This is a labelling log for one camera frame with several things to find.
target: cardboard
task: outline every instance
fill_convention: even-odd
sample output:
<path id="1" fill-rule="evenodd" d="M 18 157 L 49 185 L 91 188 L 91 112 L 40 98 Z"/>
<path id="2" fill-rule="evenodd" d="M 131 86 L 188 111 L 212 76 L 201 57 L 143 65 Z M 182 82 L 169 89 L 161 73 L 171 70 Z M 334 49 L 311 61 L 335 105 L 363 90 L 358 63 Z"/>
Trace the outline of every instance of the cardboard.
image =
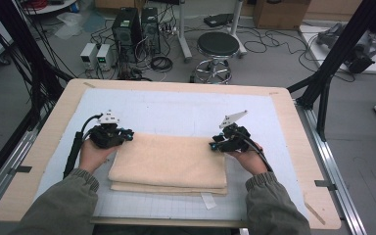
<path id="1" fill-rule="evenodd" d="M 122 7 L 134 7 L 140 12 L 145 5 L 144 0 L 95 0 L 97 9 L 114 12 Z"/>
<path id="2" fill-rule="evenodd" d="M 240 16 L 252 17 L 253 12 L 255 10 L 255 5 L 256 4 L 248 4 L 248 3 L 244 2 L 242 7 L 241 7 Z"/>
<path id="3" fill-rule="evenodd" d="M 310 3 L 305 19 L 347 22 L 362 0 L 316 0 Z"/>
<path id="4" fill-rule="evenodd" d="M 310 0 L 283 0 L 278 4 L 258 0 L 253 21 L 257 28 L 298 30 L 309 4 Z"/>

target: desk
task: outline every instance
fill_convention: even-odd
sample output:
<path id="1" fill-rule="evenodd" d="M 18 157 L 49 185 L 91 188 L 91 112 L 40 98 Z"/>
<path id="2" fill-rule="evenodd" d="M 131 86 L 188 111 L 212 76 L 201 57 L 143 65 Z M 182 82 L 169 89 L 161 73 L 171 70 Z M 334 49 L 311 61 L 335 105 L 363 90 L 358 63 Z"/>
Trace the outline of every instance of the desk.
<path id="1" fill-rule="evenodd" d="M 25 9 L 24 11 L 28 15 L 39 15 L 39 14 L 55 12 L 63 8 L 67 8 L 73 4 L 76 4 L 76 0 L 66 0 L 64 4 L 60 4 L 60 5 L 47 5 L 45 8 L 40 9 L 40 10 Z"/>
<path id="2" fill-rule="evenodd" d="M 211 84 L 161 83 L 142 81 L 111 81 L 75 79 L 67 86 L 57 106 L 43 126 L 40 135 L 23 161 L 32 166 L 30 173 L 17 173 L 0 202 L 0 221 L 19 221 L 32 204 L 40 178 L 46 165 L 59 144 L 80 99 L 86 89 L 91 88 L 178 91 L 223 94 L 245 94 L 270 96 L 273 100 L 280 125 L 283 130 L 293 166 L 303 190 L 305 205 L 309 214 L 311 228 L 337 229 L 341 226 L 331 196 L 324 187 L 316 187 L 314 180 L 323 180 L 306 133 L 292 102 L 289 92 L 284 88 L 255 86 L 222 86 Z M 98 218 L 97 223 L 131 223 L 156 225 L 207 226 L 198 220 L 160 220 L 160 219 L 119 219 Z M 245 223 L 216 221 L 213 226 L 245 226 Z"/>

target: olive green sleeve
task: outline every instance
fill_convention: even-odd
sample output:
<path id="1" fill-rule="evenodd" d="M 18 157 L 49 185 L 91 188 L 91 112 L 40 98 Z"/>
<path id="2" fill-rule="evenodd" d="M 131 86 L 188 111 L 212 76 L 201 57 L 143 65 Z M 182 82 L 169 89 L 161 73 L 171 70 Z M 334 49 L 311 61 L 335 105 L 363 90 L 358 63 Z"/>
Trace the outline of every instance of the olive green sleeve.
<path id="1" fill-rule="evenodd" d="M 250 234 L 310 234 L 307 219 L 297 210 L 273 172 L 246 182 Z"/>
<path id="2" fill-rule="evenodd" d="M 98 187 L 89 172 L 74 169 L 35 200 L 10 234 L 92 234 Z"/>

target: person's arm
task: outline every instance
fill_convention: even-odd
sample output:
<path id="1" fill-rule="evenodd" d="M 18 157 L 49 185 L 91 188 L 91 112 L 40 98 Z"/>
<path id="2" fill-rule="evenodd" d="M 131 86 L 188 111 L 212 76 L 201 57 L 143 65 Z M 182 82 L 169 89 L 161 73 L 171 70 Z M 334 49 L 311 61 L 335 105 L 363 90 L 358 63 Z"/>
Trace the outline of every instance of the person's arm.
<path id="1" fill-rule="evenodd" d="M 84 141 L 78 168 L 39 196 L 10 234 L 92 234 L 90 218 L 99 188 L 92 173 L 115 149 L 98 149 L 91 140 Z"/>
<path id="2" fill-rule="evenodd" d="M 255 151 L 229 153 L 253 175 L 246 182 L 250 234 L 310 234 L 307 219 L 297 210 L 285 187 Z"/>

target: folded towel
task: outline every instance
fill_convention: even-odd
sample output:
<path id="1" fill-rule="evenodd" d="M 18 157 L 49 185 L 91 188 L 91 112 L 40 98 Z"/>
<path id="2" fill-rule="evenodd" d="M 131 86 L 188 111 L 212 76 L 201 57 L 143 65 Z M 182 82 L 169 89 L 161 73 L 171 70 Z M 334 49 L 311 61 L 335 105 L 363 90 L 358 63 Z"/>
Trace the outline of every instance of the folded towel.
<path id="1" fill-rule="evenodd" d="M 147 184 L 133 184 L 133 183 L 121 183 L 112 182 L 113 190 L 125 191 L 125 192 L 140 192 L 140 193 L 158 193 L 169 195 L 184 195 L 184 196 L 199 196 L 200 193 L 213 193 L 226 195 L 227 188 L 181 188 L 181 187 L 167 187 L 167 186 L 153 186 Z"/>
<path id="2" fill-rule="evenodd" d="M 163 186 L 159 192 L 166 187 L 191 188 L 183 192 L 226 188 L 225 157 L 211 150 L 211 138 L 147 133 L 135 133 L 133 137 L 117 151 L 109 172 L 112 189 L 118 188 L 115 181 Z"/>

